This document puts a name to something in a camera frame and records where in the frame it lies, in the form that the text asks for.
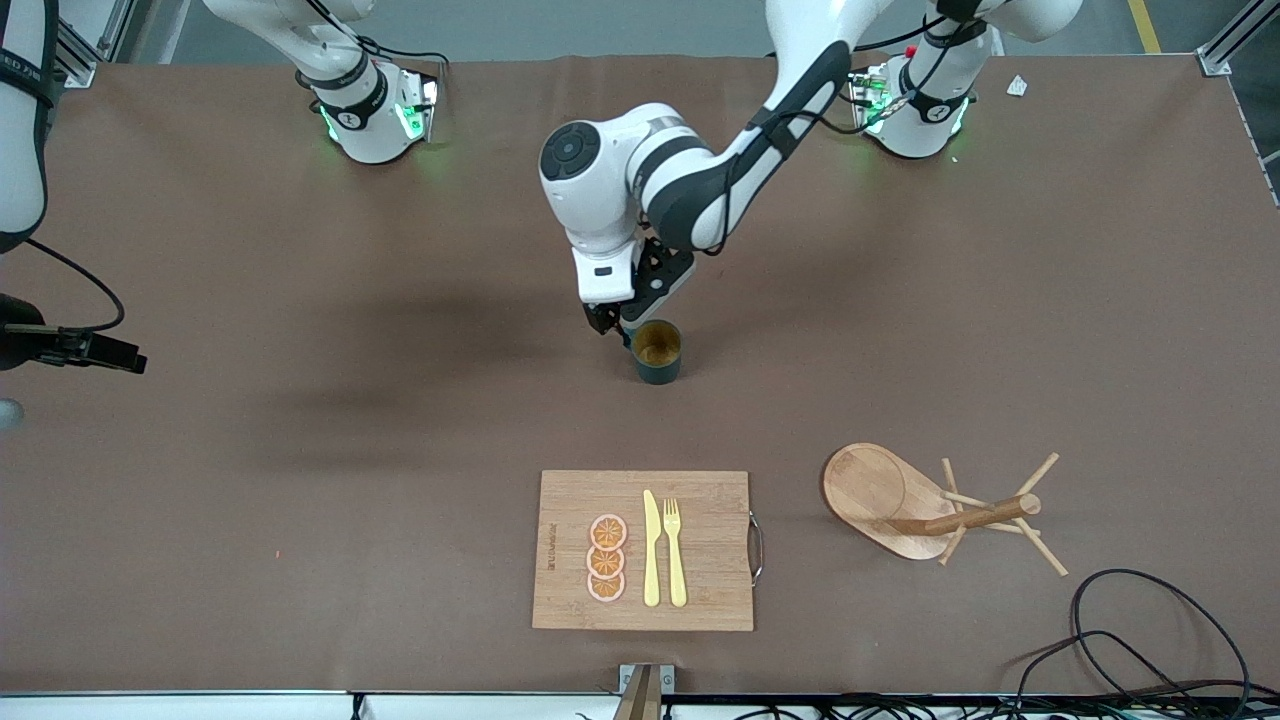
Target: yellow line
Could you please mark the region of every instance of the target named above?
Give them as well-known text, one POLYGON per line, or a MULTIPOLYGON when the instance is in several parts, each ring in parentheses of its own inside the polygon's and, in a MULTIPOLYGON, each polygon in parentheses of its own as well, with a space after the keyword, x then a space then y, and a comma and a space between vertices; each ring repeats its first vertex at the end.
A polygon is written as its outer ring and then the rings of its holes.
POLYGON ((1160 40, 1156 38, 1156 28, 1151 24, 1147 0, 1129 0, 1129 12, 1133 13, 1133 24, 1138 28, 1138 37, 1142 38, 1143 53, 1160 53, 1160 40))

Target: gray floor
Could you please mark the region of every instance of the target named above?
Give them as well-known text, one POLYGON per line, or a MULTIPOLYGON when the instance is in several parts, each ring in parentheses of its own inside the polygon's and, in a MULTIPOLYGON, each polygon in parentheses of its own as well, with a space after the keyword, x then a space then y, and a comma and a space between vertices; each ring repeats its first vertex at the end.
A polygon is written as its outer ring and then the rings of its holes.
MULTIPOLYGON (((1244 0, 1147 0, 1166 53, 1187 53, 1213 36, 1244 0)), ((253 35, 191 0, 155 4, 136 59, 174 63, 285 61, 253 35)), ((923 0, 901 0, 865 38, 897 35, 919 23, 923 0)), ((454 60, 543 60, 562 55, 680 54, 759 56, 772 45, 762 0, 381 0, 356 28, 388 47, 434 50, 454 60)), ((1084 0, 1057 36, 1032 45, 1006 38, 1006 53, 1042 55, 1138 54, 1142 41, 1125 0, 1084 0)), ((1262 155, 1280 150, 1280 22, 1231 63, 1233 83, 1262 155)), ((1272 165, 1272 172, 1280 161, 1272 165)))

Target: cutting board handle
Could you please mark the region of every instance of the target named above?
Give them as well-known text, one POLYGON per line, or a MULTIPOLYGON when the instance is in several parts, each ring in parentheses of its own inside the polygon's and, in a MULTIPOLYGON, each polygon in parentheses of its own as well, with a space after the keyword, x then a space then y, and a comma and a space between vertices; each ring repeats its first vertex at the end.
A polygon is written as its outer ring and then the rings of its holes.
MULTIPOLYGON (((751 547, 751 536, 755 536, 755 570, 751 570, 751 588, 760 582, 760 573, 764 571, 764 530, 760 529, 760 521, 755 519, 755 512, 751 510, 746 511, 746 519, 750 523, 746 527, 746 547, 751 547)), ((751 566, 751 560, 748 559, 748 568, 751 566)))

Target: white tag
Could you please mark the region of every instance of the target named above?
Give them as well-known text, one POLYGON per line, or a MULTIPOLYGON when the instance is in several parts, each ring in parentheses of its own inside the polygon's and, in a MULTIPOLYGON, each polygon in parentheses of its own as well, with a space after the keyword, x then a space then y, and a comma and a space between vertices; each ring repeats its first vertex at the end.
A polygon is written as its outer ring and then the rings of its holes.
POLYGON ((1027 81, 1023 79, 1023 76, 1014 76, 1014 82, 1009 83, 1009 90, 1006 90, 1005 92, 1015 97, 1021 97, 1023 95, 1027 95, 1027 81))

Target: green cup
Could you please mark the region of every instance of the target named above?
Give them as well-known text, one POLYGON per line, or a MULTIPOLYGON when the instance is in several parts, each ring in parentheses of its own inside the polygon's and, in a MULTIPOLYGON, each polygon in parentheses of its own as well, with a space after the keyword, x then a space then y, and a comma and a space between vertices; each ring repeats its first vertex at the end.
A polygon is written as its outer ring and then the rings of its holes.
POLYGON ((680 331, 667 320, 649 320, 631 333, 631 356, 640 379, 667 384, 680 374, 680 331))

